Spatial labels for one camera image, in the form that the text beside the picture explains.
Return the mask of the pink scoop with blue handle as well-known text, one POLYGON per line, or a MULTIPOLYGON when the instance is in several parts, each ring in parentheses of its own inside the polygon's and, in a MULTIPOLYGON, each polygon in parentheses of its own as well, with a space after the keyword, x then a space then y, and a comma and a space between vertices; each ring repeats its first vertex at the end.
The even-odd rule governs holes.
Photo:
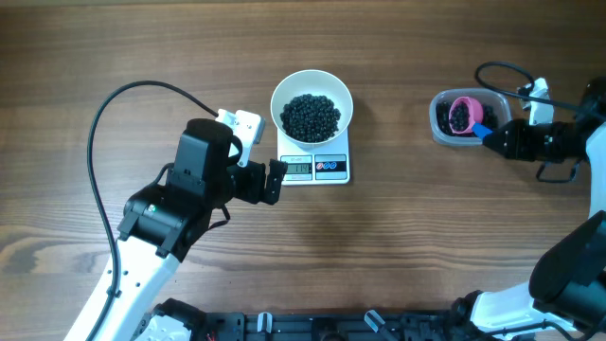
POLYGON ((482 126, 484 118, 484 107, 478 99, 459 97, 449 109, 447 123, 454 136, 477 137, 474 127, 482 126))

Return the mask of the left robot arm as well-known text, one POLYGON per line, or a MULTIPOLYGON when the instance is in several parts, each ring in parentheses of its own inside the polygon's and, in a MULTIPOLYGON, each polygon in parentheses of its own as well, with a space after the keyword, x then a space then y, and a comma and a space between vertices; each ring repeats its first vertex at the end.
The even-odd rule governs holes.
POLYGON ((188 122, 167 180, 153 182, 124 207, 108 261, 97 287, 67 334, 69 340, 128 340, 190 247, 214 228, 213 210, 233 198, 273 205, 287 165, 239 166, 230 155, 239 139, 225 124, 195 118, 188 122))

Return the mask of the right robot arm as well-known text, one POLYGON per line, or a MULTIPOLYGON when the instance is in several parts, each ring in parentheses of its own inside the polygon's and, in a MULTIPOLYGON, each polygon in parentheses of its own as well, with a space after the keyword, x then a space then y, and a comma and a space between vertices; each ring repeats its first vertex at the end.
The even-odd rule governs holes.
POLYGON ((443 332, 450 340, 516 340, 556 330, 582 339, 605 330, 605 80, 589 81, 572 122, 531 125, 512 120, 477 129, 485 147, 507 159, 543 165, 568 158, 591 168, 590 211, 585 223, 549 249, 527 283, 500 292, 459 298, 443 332))

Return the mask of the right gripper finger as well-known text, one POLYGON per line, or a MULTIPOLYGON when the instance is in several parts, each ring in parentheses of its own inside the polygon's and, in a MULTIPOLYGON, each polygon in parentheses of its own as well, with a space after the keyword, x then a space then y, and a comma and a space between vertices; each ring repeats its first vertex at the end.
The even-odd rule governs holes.
POLYGON ((506 159, 521 159, 520 140, 513 135, 487 135, 483 145, 506 159))
POLYGON ((515 141, 525 126, 526 121, 524 119, 513 119, 502 127, 494 130, 490 134, 490 141, 515 141))

